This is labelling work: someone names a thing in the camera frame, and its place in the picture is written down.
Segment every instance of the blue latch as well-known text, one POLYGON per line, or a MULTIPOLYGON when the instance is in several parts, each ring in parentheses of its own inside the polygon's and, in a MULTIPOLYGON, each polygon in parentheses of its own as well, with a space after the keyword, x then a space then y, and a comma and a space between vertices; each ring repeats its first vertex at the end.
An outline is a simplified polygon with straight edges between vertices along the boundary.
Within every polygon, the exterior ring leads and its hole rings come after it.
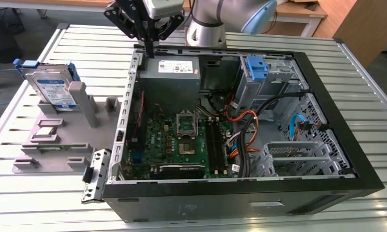
MULTIPOLYGON (((25 79, 23 75, 22 75, 22 72, 21 72, 21 69, 35 69, 39 65, 39 62, 37 60, 26 60, 22 64, 21 64, 21 60, 19 59, 14 59, 13 61, 13 65, 14 65, 14 68, 17 70, 17 72, 19 73, 19 75, 22 76, 22 78, 25 79)), ((71 75, 71 79, 73 81, 79 81, 79 77, 77 75, 77 71, 75 71, 75 66, 73 63, 67 63, 66 64, 67 66, 67 71, 71 75)))
POLYGON ((261 56, 246 56, 246 64, 253 81, 264 81, 268 75, 268 64, 261 56))

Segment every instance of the aluminum table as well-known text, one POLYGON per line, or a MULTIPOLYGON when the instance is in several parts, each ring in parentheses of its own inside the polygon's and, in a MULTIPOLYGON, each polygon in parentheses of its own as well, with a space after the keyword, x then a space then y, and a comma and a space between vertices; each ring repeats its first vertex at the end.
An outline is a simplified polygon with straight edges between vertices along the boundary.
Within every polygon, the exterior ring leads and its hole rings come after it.
MULTIPOLYGON (((133 44, 114 27, 69 25, 55 30, 38 61, 71 61, 86 93, 103 101, 123 93, 133 44)), ((184 32, 161 44, 184 45, 184 32)), ((238 33, 226 33, 226 45, 306 53, 385 189, 308 216, 123 223, 105 203, 79 204, 81 173, 11 173, 39 112, 38 96, 25 81, 0 118, 0 230, 387 231, 387 96, 346 47, 330 39, 238 33)))

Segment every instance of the hard drive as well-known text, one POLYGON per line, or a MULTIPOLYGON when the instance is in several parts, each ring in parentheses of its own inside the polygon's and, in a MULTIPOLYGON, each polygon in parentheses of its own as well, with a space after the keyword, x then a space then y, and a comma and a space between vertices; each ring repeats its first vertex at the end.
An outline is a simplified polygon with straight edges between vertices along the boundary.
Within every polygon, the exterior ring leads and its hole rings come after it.
POLYGON ((39 96, 41 103, 51 104, 57 111, 73 111, 75 101, 67 92, 71 81, 79 81, 75 68, 69 64, 39 64, 25 61, 22 75, 39 96))

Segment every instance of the ram slot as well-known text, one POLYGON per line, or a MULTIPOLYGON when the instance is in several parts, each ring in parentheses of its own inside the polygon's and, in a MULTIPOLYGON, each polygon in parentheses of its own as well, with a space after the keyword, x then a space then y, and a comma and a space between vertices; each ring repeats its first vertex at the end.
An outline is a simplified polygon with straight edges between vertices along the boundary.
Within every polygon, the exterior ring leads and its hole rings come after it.
POLYGON ((221 134, 216 121, 208 121, 205 126, 209 172, 221 174, 225 169, 221 134))

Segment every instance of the robotic arm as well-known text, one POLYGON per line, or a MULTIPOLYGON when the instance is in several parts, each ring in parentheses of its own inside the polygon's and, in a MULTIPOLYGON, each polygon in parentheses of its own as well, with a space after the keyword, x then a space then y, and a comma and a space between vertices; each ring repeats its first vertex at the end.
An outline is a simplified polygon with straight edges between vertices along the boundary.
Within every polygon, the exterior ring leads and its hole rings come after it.
MULTIPOLYGON (((165 40, 184 21, 181 5, 182 0, 115 0, 103 15, 129 38, 137 38, 146 56, 153 57, 158 40, 165 40)), ((274 8, 276 0, 193 0, 188 44, 222 47, 224 26, 246 34, 260 33, 274 8)))

